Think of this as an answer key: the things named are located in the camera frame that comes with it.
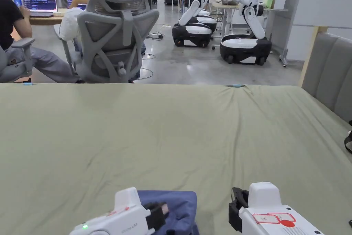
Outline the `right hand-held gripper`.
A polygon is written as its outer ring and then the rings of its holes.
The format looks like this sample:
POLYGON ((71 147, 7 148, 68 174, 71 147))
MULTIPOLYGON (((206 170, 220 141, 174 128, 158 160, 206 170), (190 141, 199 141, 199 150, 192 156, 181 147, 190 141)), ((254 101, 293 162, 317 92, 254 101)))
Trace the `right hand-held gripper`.
POLYGON ((228 222, 242 235, 322 235, 292 207, 282 204, 278 187, 251 183, 249 190, 232 188, 228 222))

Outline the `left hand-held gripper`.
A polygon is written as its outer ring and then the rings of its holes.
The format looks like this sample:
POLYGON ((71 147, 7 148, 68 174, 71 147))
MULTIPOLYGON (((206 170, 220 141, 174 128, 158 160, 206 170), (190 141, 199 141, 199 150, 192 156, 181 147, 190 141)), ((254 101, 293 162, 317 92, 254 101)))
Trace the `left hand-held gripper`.
POLYGON ((114 209, 74 227, 71 235, 152 235, 165 225, 165 202, 142 205, 135 187, 115 194, 114 209))

